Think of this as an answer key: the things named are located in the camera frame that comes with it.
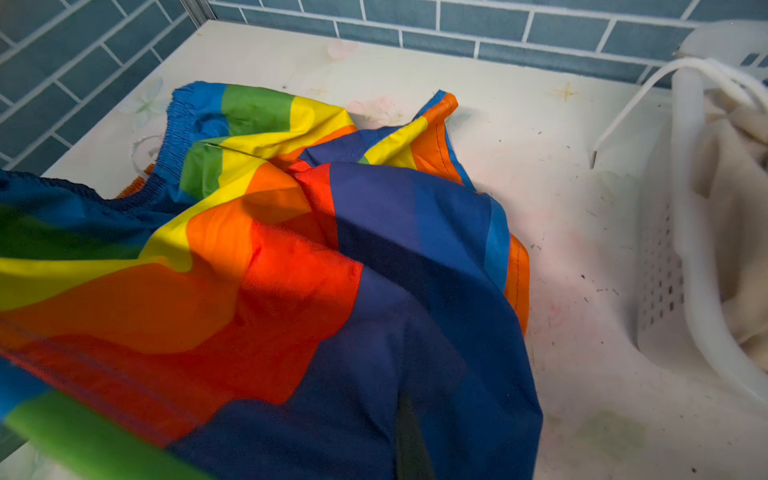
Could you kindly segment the beige shorts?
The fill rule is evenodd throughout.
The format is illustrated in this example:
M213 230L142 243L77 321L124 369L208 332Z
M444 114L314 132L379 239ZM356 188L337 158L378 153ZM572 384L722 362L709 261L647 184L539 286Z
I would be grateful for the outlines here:
M739 347L767 369L767 115L720 89L705 95L692 188L708 202L719 295Z

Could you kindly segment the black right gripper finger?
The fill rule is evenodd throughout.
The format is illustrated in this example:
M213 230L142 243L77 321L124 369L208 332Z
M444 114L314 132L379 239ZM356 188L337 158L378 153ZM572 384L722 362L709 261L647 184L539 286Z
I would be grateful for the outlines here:
M401 394L395 425L395 478L398 480L435 479L424 437L411 399Z

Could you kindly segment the rainbow striped shorts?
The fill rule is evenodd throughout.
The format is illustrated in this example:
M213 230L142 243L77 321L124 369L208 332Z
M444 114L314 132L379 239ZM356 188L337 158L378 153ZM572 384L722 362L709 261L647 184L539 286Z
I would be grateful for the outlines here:
M530 260L450 143L265 88L177 89L148 179L1 175L1 421L88 479L529 479Z

